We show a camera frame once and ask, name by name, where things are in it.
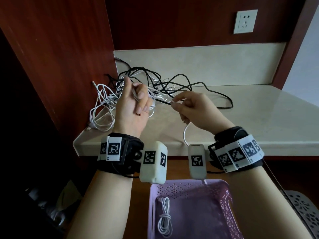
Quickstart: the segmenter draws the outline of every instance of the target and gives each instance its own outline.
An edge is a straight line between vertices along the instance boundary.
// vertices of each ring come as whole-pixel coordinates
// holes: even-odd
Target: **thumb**
[[[132,82],[128,76],[124,76],[124,88],[123,88],[123,93],[122,96],[128,97],[131,95],[132,91]]]
[[[174,102],[171,105],[175,111],[183,114],[187,118],[189,118],[189,115],[192,113],[192,108],[189,108],[181,103]]]

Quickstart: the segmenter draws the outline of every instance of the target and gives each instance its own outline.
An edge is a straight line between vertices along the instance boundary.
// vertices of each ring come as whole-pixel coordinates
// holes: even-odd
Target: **white stone countertop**
[[[319,156],[319,107],[292,96],[270,85],[210,86],[209,89],[229,96],[232,109],[221,112],[235,125],[252,134],[266,156]],[[205,87],[194,87],[203,92],[216,106],[229,106],[229,101]],[[171,106],[157,102],[141,134],[141,141],[149,144],[161,141],[169,156],[186,156],[183,141],[185,124]],[[110,132],[84,130],[73,145],[79,156],[97,156],[101,138]],[[205,147],[214,143],[214,136],[191,124],[186,130],[189,144]]]

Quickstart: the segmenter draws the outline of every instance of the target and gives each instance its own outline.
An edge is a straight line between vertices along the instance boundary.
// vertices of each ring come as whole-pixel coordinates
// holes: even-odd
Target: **electrical outlet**
[[[235,33],[250,33],[254,29],[256,17],[256,10],[240,11],[237,12],[234,34]]]

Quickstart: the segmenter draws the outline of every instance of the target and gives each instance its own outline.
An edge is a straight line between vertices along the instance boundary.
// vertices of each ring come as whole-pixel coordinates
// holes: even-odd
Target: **purple plastic basket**
[[[157,223],[163,213],[157,198],[169,197],[173,234],[177,238],[243,239],[228,202],[232,202],[227,182],[221,179],[166,180],[152,185],[148,209],[148,239],[163,239]]]

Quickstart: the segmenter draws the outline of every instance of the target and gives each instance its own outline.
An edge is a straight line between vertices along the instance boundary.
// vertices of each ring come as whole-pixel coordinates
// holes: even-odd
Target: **forearm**
[[[245,239],[312,238],[263,167],[230,173],[229,186]]]
[[[131,178],[98,170],[74,216],[67,239],[122,238],[131,189]]]

